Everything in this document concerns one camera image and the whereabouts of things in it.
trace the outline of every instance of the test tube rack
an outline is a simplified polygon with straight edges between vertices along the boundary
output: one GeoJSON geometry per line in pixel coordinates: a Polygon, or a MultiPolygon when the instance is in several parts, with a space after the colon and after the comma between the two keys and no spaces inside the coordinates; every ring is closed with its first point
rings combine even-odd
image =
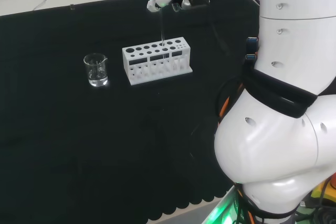
{"type": "Polygon", "coordinates": [[[131,85],[190,73],[190,46],[183,37],[122,49],[131,85]]]}

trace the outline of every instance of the glass beaker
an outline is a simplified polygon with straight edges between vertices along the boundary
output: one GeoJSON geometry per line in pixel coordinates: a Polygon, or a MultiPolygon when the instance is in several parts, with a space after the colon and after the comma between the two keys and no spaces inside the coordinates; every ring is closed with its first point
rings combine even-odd
{"type": "Polygon", "coordinates": [[[84,64],[89,83],[94,87],[100,87],[108,82],[106,71],[107,57],[102,54],[89,54],[84,57],[84,64]]]}

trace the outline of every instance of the black strap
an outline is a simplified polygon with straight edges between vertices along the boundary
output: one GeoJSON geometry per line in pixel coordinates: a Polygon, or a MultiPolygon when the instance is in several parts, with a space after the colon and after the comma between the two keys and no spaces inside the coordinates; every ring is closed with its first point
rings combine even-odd
{"type": "Polygon", "coordinates": [[[300,118],[317,95],[268,76],[251,66],[243,66],[243,84],[255,99],[292,118],[300,118]]]}

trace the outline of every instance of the yellow object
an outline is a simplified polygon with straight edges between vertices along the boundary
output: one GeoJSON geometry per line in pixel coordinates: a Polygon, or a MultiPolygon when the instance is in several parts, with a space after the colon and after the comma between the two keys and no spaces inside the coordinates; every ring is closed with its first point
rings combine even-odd
{"type": "MultiPolygon", "coordinates": [[[[322,188],[323,188],[324,182],[322,182],[320,185],[318,185],[317,187],[315,187],[315,189],[313,190],[313,192],[311,193],[311,197],[313,198],[320,198],[321,196],[321,192],[322,192],[322,188]]],[[[324,199],[329,199],[332,200],[334,202],[336,202],[336,189],[334,189],[330,183],[328,183],[326,189],[325,189],[325,193],[324,193],[324,199]]]]}

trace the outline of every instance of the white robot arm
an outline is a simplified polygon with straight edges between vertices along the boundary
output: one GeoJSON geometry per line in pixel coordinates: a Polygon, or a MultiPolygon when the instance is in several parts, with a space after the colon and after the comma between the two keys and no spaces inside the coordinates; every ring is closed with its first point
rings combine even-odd
{"type": "MultiPolygon", "coordinates": [[[[148,9],[157,12],[171,1],[150,0],[148,9]]],[[[246,89],[215,135],[224,173],[266,216],[279,216],[265,218],[268,224],[287,221],[309,191],[336,173],[336,95],[317,97],[336,77],[335,2],[260,0],[258,59],[251,71],[261,78],[243,82],[246,89]],[[305,93],[315,97],[306,107],[299,101],[305,96],[295,97],[305,93]]]]}

